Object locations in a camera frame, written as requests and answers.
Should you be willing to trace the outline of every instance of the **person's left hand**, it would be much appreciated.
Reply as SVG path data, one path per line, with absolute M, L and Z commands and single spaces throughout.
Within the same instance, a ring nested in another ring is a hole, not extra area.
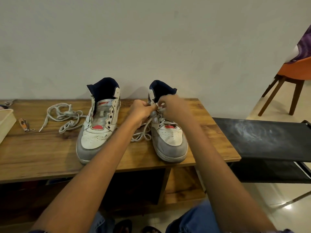
M 149 105 L 142 100 L 135 100 L 130 106 L 128 119 L 134 122 L 136 129 L 142 125 L 142 122 L 150 115 L 152 111 L 158 109 L 156 104 Z

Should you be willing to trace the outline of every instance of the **denim pant leg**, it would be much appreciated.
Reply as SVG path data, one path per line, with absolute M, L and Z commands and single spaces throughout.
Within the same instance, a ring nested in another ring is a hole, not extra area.
M 166 228 L 165 233 L 171 233 L 172 228 L 178 228 L 178 233 L 220 233 L 214 212 L 209 201 L 205 200 L 190 209 L 179 219 Z
M 115 220 L 104 218 L 99 212 L 95 214 L 89 233 L 112 233 L 115 227 Z

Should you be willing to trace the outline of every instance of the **white shoelace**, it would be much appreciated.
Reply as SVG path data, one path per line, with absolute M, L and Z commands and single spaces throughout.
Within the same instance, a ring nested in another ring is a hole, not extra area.
M 150 134 L 148 134 L 148 132 L 151 131 L 151 124 L 150 122 L 155 118 L 158 117 L 160 118 L 160 126 L 162 124 L 168 124 L 168 125 L 177 125 L 177 123 L 174 122 L 170 122 L 170 121 L 165 121 L 165 118 L 161 118 L 159 115 L 153 116 L 151 117 L 146 123 L 143 123 L 140 127 L 145 126 L 144 130 L 142 132 L 138 132 L 135 133 L 132 137 L 131 141 L 140 141 L 143 137 L 145 138 L 145 140 L 150 141 L 151 140 L 151 136 Z
M 65 112 L 61 112 L 60 108 L 63 108 L 63 107 L 68 107 L 68 110 Z M 56 110 L 56 115 L 57 115 L 56 118 L 51 116 L 51 111 L 53 109 Z M 82 127 L 83 124 L 80 124 L 78 126 L 77 124 L 79 123 L 80 118 L 86 118 L 86 115 L 83 115 L 83 112 L 81 110 L 73 111 L 72 105 L 69 105 L 67 103 L 59 103 L 56 105 L 52 105 L 47 110 L 47 115 L 45 117 L 44 124 L 42 128 L 39 130 L 39 132 L 41 132 L 41 130 L 48 124 L 49 118 L 51 118 L 52 120 L 56 122 L 62 122 L 70 118 L 76 119 L 76 121 L 70 120 L 69 122 L 67 122 L 66 124 L 60 127 L 59 133 L 62 134 L 67 130 L 70 131 L 70 130 L 74 130 L 74 129 Z

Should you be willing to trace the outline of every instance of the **sneaker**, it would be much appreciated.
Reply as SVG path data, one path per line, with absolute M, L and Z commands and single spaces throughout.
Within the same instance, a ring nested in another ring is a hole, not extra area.
M 155 80 L 149 87 L 148 101 L 152 105 L 157 103 L 161 96 L 176 94 L 177 89 Z M 164 109 L 151 113 L 151 136 L 155 152 L 160 159 L 166 162 L 179 163 L 186 158 L 188 142 L 183 130 L 173 121 L 163 117 Z
M 113 78 L 103 78 L 87 87 L 91 92 L 92 107 L 76 144 L 82 164 L 87 164 L 96 155 L 116 129 L 120 110 L 120 87 Z

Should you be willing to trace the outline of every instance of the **orange chair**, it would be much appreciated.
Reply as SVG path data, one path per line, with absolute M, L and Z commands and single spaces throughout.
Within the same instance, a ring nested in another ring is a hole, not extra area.
M 276 84 L 277 81 L 279 83 L 275 87 L 274 91 L 271 93 L 265 105 L 262 107 L 258 116 L 261 116 L 263 112 L 266 110 L 278 90 L 281 88 L 284 82 L 290 82 L 296 84 L 292 104 L 290 106 L 289 115 L 293 115 L 296 109 L 296 105 L 304 85 L 305 80 L 311 80 L 311 57 L 299 60 L 292 64 L 283 64 L 282 68 L 279 70 L 277 75 L 274 77 L 274 81 L 268 86 L 262 97 L 271 90 L 271 88 Z

